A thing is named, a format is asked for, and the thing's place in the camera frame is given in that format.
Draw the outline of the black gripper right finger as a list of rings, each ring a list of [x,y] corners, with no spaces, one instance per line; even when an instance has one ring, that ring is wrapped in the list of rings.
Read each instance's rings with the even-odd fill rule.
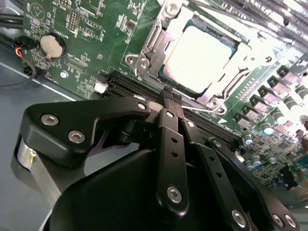
[[[213,137],[204,140],[198,127],[184,117],[182,97],[174,95],[184,138],[205,171],[222,216],[223,231],[299,231],[293,214]]]

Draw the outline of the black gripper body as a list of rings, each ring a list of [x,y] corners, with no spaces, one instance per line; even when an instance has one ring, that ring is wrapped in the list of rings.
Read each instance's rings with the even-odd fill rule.
[[[189,210],[173,224],[151,211],[157,175],[153,152],[135,151],[69,186],[50,217],[52,231],[227,231],[202,170],[186,167]]]

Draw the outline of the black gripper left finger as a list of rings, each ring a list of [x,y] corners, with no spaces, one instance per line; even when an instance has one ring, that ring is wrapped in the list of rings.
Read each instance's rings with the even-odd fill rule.
[[[157,216],[188,211],[184,138],[174,96],[164,90],[157,103],[114,97],[28,107],[15,156],[48,198],[51,212],[72,184],[135,151],[157,159],[151,210]]]

